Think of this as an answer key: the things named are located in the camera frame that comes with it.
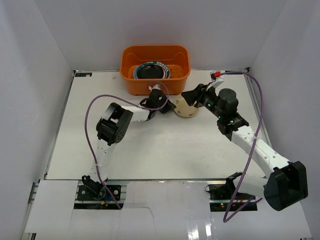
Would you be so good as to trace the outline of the beige small plate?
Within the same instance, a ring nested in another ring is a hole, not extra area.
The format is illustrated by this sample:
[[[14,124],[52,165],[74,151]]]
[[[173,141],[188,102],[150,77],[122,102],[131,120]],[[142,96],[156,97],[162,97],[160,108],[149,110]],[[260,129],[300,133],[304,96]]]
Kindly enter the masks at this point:
[[[175,105],[174,112],[183,118],[194,117],[199,111],[199,109],[193,105],[189,106],[181,94],[175,97],[173,104]]]

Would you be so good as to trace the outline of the green rimmed white plate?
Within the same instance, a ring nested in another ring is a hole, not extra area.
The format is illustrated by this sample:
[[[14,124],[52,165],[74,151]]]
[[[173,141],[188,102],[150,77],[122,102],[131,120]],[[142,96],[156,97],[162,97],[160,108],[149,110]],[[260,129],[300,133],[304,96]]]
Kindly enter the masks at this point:
[[[133,72],[134,79],[138,79],[137,78],[137,70],[145,65],[157,65],[163,69],[164,75],[162,78],[158,78],[158,79],[168,79],[170,77],[171,72],[170,72],[169,67],[166,64],[164,64],[163,62],[160,62],[160,61],[148,61],[148,62],[145,62],[135,68],[135,70]]]

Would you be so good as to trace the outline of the black plate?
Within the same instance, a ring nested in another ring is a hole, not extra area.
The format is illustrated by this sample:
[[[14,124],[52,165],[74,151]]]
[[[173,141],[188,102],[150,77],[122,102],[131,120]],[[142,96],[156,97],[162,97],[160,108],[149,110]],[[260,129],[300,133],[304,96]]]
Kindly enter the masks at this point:
[[[164,76],[164,70],[158,65],[144,65],[137,70],[136,76],[138,79],[161,79]]]

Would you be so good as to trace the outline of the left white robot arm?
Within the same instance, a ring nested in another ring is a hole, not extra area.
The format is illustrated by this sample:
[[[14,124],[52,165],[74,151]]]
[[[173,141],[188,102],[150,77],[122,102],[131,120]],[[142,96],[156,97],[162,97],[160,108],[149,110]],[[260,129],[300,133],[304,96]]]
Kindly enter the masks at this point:
[[[81,180],[88,189],[90,196],[96,200],[105,196],[106,187],[103,185],[102,181],[107,180],[108,177],[101,177],[99,161],[88,134],[88,118],[94,102],[103,97],[114,98],[130,105],[123,106],[112,102],[97,122],[95,127],[97,138],[99,141],[107,143],[109,147],[113,144],[118,144],[123,140],[130,123],[147,122],[153,119],[157,112],[166,114],[176,108],[176,105],[169,100],[169,97],[162,90],[157,88],[152,89],[149,96],[141,100],[138,104],[110,94],[98,95],[90,102],[84,118],[84,133],[89,149],[93,155],[93,167],[98,181],[94,181],[91,175],[84,175],[81,177]]]

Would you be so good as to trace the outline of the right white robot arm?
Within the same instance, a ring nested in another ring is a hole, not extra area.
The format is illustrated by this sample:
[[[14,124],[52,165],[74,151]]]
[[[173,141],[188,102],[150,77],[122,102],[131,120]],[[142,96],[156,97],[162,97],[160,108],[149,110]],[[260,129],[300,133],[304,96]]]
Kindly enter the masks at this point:
[[[265,178],[246,177],[242,172],[226,178],[224,185],[214,189],[219,197],[238,199],[243,193],[264,198],[276,211],[281,211],[308,197],[306,167],[278,154],[261,138],[256,138],[249,123],[238,113],[236,92],[199,84],[195,89],[182,92],[186,103],[195,108],[205,107],[217,120],[219,131],[232,143],[244,150],[263,171]]]

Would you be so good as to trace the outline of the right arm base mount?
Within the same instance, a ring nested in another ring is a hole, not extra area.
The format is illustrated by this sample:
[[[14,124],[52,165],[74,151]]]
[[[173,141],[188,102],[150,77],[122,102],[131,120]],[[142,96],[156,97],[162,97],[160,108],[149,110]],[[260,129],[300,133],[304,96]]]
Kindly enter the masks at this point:
[[[228,190],[225,184],[208,184],[205,192],[209,194],[210,211],[225,212],[230,202],[232,191]],[[230,207],[230,212],[241,208],[252,196],[247,193],[237,193]]]

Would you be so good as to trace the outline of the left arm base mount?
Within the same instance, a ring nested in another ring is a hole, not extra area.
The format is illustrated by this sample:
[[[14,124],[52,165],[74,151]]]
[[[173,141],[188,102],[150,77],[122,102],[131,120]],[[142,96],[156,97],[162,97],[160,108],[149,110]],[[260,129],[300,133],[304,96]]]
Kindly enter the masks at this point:
[[[94,181],[89,175],[81,177],[82,184],[78,187],[76,200],[80,202],[100,201],[103,204],[121,199],[121,185],[107,185],[104,188],[99,181]]]

